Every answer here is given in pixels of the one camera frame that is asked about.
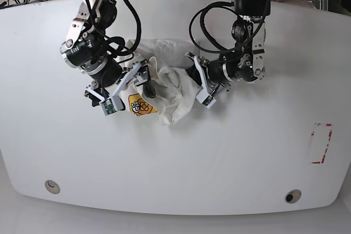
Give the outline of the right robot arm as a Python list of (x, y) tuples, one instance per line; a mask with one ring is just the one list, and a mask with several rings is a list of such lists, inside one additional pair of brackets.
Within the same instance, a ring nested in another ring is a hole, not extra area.
[(156, 96), (146, 60), (134, 62), (127, 68), (116, 61), (119, 56), (124, 62), (132, 60), (141, 41), (140, 18), (129, 0), (123, 1), (137, 25), (136, 39), (130, 48), (123, 37), (106, 35), (106, 29), (117, 17), (116, 0), (83, 0), (60, 48), (70, 67), (79, 68), (93, 79), (84, 95), (107, 116), (126, 109), (119, 94), (130, 83), (141, 86), (148, 98)]

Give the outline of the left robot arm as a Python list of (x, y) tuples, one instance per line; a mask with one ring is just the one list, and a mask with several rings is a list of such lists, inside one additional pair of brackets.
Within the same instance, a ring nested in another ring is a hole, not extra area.
[[(231, 27), (231, 36), (235, 41), (233, 48), (219, 44), (206, 29), (205, 17), (214, 9), (226, 9), (236, 15)], [(215, 60), (188, 53), (193, 66), (187, 69), (188, 75), (201, 89), (196, 100), (210, 108), (215, 102), (215, 95), (222, 90), (229, 90), (230, 84), (243, 80), (254, 83), (265, 74), (264, 42), (266, 37), (265, 18), (270, 15), (270, 0), (230, 0), (230, 2), (213, 2), (201, 9), (194, 17), (199, 18), (201, 31), (215, 47), (209, 50), (196, 47), (209, 54), (217, 54)]]

